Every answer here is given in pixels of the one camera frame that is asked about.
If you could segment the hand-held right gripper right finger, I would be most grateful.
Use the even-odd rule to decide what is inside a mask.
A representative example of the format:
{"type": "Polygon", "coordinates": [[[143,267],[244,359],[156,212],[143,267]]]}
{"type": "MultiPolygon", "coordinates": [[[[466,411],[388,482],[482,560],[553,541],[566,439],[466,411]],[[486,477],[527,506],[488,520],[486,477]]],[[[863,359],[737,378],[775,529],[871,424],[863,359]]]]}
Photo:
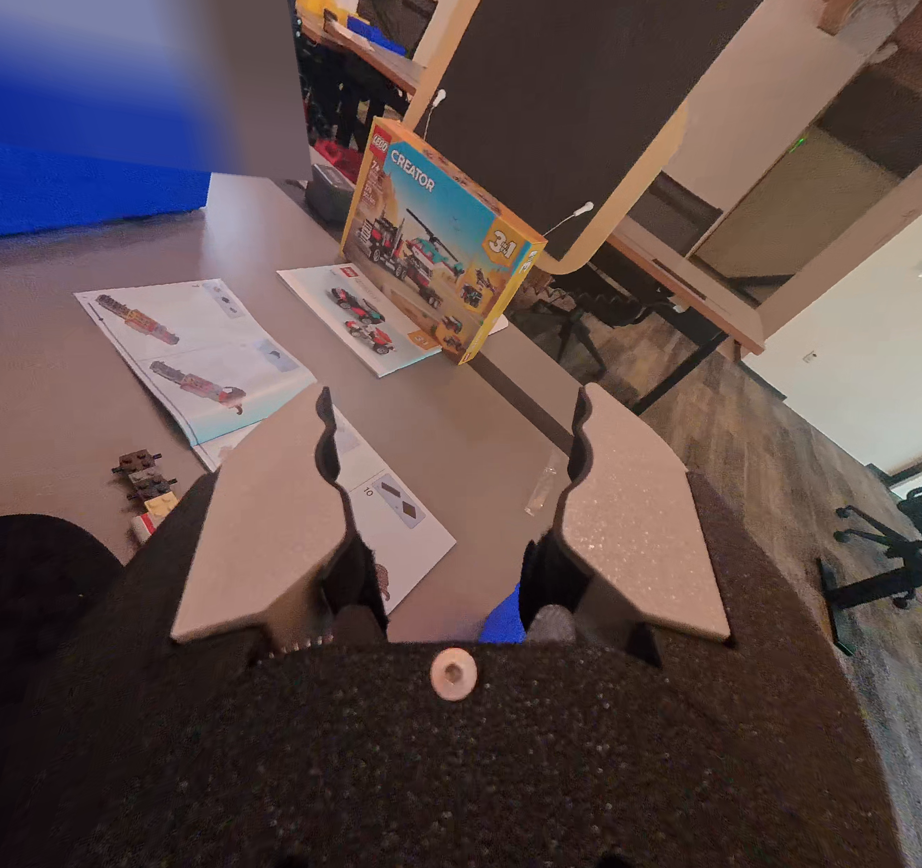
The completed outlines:
{"type": "Polygon", "coordinates": [[[596,383],[578,392],[569,483],[527,546],[518,606],[528,639],[628,644],[643,628],[731,638],[688,472],[596,383]]]}

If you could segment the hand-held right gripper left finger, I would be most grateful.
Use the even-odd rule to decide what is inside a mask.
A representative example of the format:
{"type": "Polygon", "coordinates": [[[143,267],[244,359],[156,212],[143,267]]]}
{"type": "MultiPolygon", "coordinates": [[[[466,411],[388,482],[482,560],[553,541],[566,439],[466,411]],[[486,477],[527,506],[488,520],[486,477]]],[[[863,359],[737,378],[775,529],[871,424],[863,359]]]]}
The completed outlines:
{"type": "Polygon", "coordinates": [[[331,636],[343,611],[387,636],[375,556],[340,483],[331,393],[310,386],[223,460],[170,637],[255,629],[271,651],[331,636]]]}

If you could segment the partly built lego truck chassis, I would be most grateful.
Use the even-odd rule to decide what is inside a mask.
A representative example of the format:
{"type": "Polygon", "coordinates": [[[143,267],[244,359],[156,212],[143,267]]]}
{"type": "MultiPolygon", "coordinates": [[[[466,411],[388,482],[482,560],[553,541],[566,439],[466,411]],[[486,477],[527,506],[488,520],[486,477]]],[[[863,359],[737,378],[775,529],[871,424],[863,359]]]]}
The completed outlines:
{"type": "Polygon", "coordinates": [[[175,478],[165,476],[160,468],[161,454],[140,449],[122,454],[111,473],[128,487],[127,499],[137,505],[131,522],[133,537],[142,546],[146,544],[166,517],[178,505],[179,497],[173,490],[175,478]]]}

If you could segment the open lego instruction booklet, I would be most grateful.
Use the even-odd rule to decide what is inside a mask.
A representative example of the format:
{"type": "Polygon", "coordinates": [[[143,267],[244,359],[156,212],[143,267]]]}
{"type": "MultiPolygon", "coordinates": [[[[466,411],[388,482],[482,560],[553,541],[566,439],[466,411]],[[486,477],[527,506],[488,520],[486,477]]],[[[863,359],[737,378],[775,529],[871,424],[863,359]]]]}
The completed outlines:
{"type": "MultiPolygon", "coordinates": [[[[210,471],[316,381],[221,279],[74,296],[210,471]]],[[[456,540],[338,407],[334,414],[340,484],[391,613],[456,540]]]]}

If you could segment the closed lego instruction booklet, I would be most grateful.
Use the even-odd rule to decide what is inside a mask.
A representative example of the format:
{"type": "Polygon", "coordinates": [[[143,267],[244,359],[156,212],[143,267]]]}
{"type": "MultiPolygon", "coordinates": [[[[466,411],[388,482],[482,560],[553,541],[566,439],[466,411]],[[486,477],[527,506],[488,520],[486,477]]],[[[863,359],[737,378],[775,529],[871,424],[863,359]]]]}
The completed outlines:
{"type": "Polygon", "coordinates": [[[351,264],[283,269],[277,275],[376,378],[442,351],[436,338],[351,264]]]}

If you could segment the yellow lego set box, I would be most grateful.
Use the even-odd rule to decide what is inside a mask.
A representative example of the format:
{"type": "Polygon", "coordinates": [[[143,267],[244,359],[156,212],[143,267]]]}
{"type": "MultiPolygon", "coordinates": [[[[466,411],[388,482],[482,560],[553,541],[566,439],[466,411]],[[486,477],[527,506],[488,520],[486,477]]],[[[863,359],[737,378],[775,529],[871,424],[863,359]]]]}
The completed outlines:
{"type": "Polygon", "coordinates": [[[374,119],[341,255],[453,362],[478,354],[546,244],[413,130],[374,119]]]}

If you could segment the blue storage bin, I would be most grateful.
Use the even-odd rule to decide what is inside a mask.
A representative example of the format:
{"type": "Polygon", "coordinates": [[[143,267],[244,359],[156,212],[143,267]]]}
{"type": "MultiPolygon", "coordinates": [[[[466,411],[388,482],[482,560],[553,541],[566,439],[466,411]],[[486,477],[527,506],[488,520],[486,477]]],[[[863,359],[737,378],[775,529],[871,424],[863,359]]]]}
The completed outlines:
{"type": "Polygon", "coordinates": [[[350,32],[355,33],[357,36],[361,36],[370,44],[376,45],[398,56],[407,57],[407,51],[404,46],[389,39],[378,27],[368,21],[364,21],[354,14],[348,15],[347,28],[350,32]]]}

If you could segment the clear plastic bag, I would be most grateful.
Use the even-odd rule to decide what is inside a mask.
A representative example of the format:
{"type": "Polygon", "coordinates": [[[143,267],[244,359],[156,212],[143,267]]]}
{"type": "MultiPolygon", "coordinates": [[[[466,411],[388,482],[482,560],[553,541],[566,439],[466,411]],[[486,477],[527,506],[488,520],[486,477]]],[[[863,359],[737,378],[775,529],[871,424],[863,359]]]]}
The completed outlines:
{"type": "Polygon", "coordinates": [[[558,447],[550,448],[525,502],[525,514],[538,517],[548,503],[556,503],[560,489],[570,482],[567,473],[568,461],[569,456],[558,447]]]}

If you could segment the blue cloth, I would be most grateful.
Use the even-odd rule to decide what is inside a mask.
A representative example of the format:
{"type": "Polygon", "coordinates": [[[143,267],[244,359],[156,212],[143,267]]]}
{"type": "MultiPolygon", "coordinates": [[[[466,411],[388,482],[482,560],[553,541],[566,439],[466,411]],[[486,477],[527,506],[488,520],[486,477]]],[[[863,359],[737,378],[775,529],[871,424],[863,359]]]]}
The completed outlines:
{"type": "Polygon", "coordinates": [[[520,584],[487,616],[478,643],[492,645],[518,645],[526,638],[519,608],[520,584]]]}

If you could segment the long wooden desk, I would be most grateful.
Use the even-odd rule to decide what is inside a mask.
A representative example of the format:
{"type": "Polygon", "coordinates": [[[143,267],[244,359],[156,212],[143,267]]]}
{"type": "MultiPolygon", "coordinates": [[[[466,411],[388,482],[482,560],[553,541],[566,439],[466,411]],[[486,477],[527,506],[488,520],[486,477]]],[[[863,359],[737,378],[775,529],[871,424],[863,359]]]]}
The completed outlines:
{"type": "Polygon", "coordinates": [[[670,289],[688,308],[725,332],[745,353],[761,355],[764,352],[766,335],[758,310],[639,223],[624,218],[607,242],[670,289]]]}

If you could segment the black box device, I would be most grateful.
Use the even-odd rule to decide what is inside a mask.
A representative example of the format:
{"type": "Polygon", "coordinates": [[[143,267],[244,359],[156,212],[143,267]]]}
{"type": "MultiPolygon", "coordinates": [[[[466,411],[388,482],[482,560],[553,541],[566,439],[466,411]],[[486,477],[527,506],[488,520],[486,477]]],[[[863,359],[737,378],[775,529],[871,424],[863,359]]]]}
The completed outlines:
{"type": "Polygon", "coordinates": [[[342,228],[350,215],[354,191],[355,185],[336,167],[329,163],[315,162],[304,200],[322,222],[342,228]]]}

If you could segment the dark desk divider panel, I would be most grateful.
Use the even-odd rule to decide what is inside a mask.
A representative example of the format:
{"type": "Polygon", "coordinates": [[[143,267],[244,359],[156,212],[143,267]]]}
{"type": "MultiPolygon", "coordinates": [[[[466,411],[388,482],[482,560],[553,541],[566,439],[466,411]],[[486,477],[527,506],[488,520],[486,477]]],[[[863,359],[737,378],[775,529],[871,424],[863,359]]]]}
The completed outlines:
{"type": "Polygon", "coordinates": [[[427,141],[547,238],[591,258],[664,170],[693,87],[763,0],[479,0],[427,141]]]}

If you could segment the wooden desk with clutter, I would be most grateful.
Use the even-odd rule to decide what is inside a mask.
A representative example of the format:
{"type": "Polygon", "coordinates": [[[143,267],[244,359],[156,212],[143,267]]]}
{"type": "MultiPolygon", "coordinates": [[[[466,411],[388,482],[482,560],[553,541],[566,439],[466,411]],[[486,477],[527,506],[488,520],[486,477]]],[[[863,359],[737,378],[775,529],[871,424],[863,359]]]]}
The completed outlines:
{"type": "Polygon", "coordinates": [[[347,28],[347,7],[337,2],[336,10],[322,17],[299,11],[295,16],[301,34],[314,45],[340,53],[355,55],[390,80],[398,90],[412,97],[421,85],[424,67],[407,57],[401,57],[370,44],[347,28]]]}

